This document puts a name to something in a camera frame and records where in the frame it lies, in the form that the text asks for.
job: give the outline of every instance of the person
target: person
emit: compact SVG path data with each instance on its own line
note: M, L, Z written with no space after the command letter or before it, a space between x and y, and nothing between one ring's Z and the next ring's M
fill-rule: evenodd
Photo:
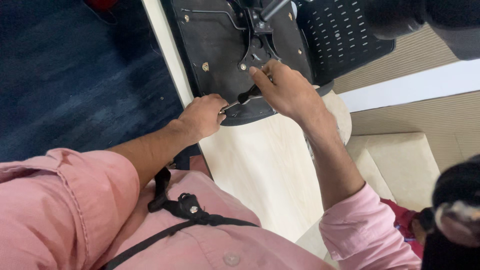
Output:
M312 85L278 61L250 74L311 143L325 210L319 230L332 259L349 270L419 269ZM333 269L262 229L203 173L162 169L218 131L227 104L217 94L195 98L166 127L110 149L58 148L0 164L0 269ZM171 174L166 191L161 172Z
M380 201L392 209L395 214L393 226L402 234L415 255L422 259L427 233L434 227L432 208L424 208L417 212L401 207L389 199L380 198Z

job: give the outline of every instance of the wooden table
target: wooden table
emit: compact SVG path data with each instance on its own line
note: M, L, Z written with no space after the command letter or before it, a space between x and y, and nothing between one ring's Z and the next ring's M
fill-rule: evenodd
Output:
M185 107L193 100L159 0L143 0L168 70ZM298 240L323 214L320 188L303 132L274 115L220 128L199 142L215 183L253 210L262 226Z

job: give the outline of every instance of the hand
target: hand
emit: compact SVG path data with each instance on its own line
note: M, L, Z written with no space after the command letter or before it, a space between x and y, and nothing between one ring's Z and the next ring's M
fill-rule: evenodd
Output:
M220 129L220 123L227 117L218 114L228 102L219 94L194 98L178 118L188 134L190 145L212 135Z
M250 75L268 104L299 124L310 117L329 114L322 98L307 79L277 60L270 60L262 70L251 67ZM273 83L267 75L272 76Z

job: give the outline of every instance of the beige sofa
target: beige sofa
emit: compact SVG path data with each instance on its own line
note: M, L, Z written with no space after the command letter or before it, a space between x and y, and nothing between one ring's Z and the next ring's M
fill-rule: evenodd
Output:
M346 148L380 197L416 211L431 206L440 172L424 133L352 136ZM323 244L318 223L296 243L337 266Z

